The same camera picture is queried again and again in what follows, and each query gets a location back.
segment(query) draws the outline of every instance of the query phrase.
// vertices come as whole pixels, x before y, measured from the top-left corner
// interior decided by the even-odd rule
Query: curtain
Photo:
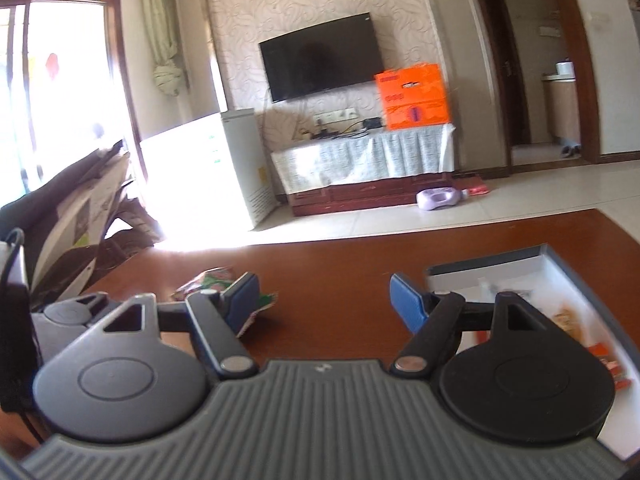
[[[175,63],[178,55],[175,0],[142,0],[142,10],[156,64],[156,86],[164,94],[177,96],[183,74]]]

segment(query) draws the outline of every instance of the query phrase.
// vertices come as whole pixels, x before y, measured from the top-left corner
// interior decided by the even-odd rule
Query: patterned wallpaper
[[[433,15],[426,0],[208,0],[220,72],[230,109],[255,108],[267,146],[294,142],[294,131],[312,130],[313,115],[356,108],[364,119],[380,116],[375,83],[271,103],[258,44],[299,28],[370,12],[385,68],[439,62]]]

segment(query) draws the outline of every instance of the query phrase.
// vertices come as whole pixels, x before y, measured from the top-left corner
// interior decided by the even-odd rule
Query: black flat-screen tv
[[[260,51],[273,102],[373,81],[385,69],[368,12],[263,41]]]

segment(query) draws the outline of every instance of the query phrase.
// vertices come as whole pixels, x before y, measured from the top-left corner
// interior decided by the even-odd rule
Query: orange box
[[[386,127],[389,130],[430,126],[449,123],[449,107],[442,99],[413,105],[389,107],[385,109]]]
[[[385,109],[447,97],[442,74],[436,64],[418,63],[400,70],[387,70],[376,75],[376,84]]]

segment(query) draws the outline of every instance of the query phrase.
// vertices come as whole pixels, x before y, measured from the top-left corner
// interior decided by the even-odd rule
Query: white tablecloth
[[[300,142],[271,153],[287,194],[382,178],[453,171],[453,124]]]

